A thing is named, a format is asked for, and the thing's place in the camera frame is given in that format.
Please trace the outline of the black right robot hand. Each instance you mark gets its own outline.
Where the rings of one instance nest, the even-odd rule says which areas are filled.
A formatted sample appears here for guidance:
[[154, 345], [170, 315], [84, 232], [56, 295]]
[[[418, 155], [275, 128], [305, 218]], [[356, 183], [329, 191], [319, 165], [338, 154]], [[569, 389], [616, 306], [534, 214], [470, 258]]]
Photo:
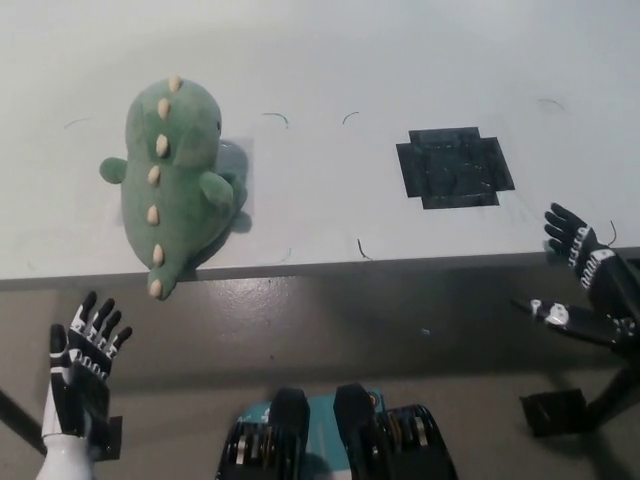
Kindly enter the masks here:
[[630, 264], [601, 242], [593, 227], [558, 203], [544, 214], [548, 246], [562, 258], [586, 293], [585, 309], [556, 300], [510, 300], [549, 330], [608, 347], [619, 355], [639, 350], [639, 279]]

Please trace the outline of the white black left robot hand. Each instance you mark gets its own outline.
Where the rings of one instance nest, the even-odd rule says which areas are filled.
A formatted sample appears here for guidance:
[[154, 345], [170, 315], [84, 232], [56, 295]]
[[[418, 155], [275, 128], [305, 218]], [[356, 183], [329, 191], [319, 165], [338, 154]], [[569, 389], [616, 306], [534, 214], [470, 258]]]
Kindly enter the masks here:
[[133, 329], [114, 329], [122, 319], [112, 298], [97, 304], [94, 291], [69, 325], [49, 335], [49, 383], [41, 439], [46, 449], [37, 480], [93, 479], [94, 465], [111, 448], [110, 389], [114, 360]]

